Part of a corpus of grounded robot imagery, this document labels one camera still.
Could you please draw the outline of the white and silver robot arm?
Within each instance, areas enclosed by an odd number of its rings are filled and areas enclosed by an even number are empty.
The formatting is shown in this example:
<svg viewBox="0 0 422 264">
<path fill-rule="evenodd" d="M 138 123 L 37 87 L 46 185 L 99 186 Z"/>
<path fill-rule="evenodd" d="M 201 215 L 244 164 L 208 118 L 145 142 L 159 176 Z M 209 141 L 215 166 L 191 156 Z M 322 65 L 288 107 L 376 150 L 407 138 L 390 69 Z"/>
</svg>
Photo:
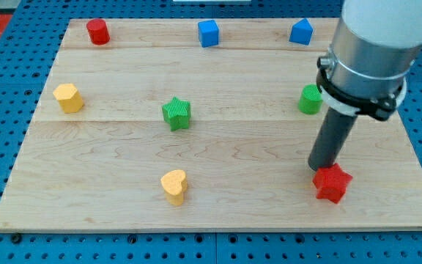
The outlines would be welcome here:
<svg viewBox="0 0 422 264">
<path fill-rule="evenodd" d="M 422 0 L 346 0 L 330 82 L 356 98 L 383 98 L 403 84 L 421 47 Z"/>
</svg>

